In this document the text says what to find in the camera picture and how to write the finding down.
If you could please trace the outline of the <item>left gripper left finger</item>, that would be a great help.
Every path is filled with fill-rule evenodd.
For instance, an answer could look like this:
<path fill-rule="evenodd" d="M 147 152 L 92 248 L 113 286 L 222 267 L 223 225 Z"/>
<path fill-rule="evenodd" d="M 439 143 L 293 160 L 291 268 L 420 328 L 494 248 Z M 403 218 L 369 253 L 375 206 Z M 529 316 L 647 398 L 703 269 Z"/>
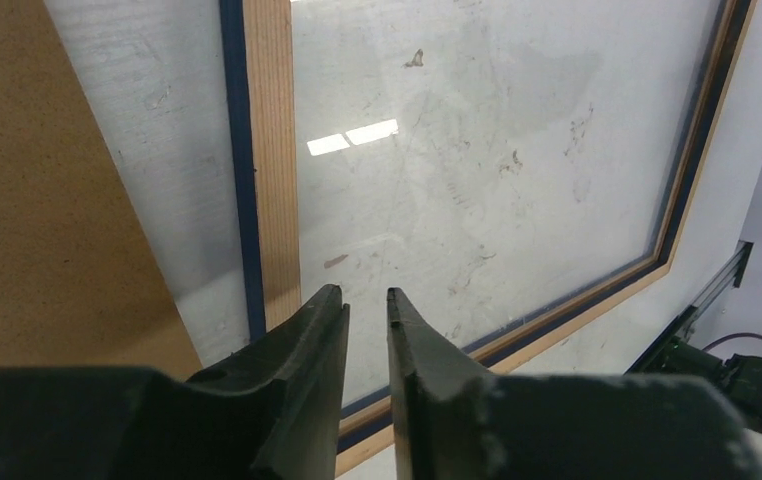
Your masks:
<path fill-rule="evenodd" d="M 349 327 L 338 286 L 185 381 L 0 368 L 0 479 L 331 479 Z"/>

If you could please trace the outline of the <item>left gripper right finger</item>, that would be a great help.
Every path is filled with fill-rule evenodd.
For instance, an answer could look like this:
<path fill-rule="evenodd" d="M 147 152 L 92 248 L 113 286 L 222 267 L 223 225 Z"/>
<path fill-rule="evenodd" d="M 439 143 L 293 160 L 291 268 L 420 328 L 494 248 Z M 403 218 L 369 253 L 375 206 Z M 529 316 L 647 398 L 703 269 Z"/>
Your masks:
<path fill-rule="evenodd" d="M 401 479 L 762 479 L 734 407 L 694 376 L 501 375 L 387 293 Z"/>

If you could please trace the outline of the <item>brown cardboard backing board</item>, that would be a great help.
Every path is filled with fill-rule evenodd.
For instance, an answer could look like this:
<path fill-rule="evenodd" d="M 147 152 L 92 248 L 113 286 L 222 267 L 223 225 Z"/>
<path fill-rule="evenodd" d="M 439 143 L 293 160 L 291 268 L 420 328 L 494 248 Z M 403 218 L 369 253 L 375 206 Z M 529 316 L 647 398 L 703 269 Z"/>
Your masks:
<path fill-rule="evenodd" d="M 45 5 L 0 1 L 0 366 L 200 366 Z"/>

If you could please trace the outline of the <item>clear acrylic glass sheet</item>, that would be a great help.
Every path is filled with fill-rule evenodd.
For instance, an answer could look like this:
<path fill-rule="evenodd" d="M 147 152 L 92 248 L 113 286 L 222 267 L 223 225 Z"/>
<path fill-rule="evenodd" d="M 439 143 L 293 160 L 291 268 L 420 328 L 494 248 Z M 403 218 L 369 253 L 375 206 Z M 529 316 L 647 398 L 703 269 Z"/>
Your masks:
<path fill-rule="evenodd" d="M 475 348 L 650 259 L 720 1 L 295 1 L 304 294 L 352 307 L 343 402 L 403 289 Z"/>

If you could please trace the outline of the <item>blue wooden picture frame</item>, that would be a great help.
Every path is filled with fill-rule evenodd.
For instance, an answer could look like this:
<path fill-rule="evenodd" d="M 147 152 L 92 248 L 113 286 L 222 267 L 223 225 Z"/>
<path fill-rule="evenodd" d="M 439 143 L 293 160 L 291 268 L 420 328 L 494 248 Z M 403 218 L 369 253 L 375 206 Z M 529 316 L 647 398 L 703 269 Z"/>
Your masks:
<path fill-rule="evenodd" d="M 219 5 L 253 338 L 283 323 L 318 289 L 304 294 L 301 283 L 293 2 Z M 670 272 L 756 7 L 752 1 L 720 2 L 654 255 L 478 347 L 458 346 L 475 360 L 497 373 L 511 372 Z M 383 389 L 356 405 L 345 405 L 342 395 L 337 478 L 393 444 L 388 384 L 389 377 Z"/>

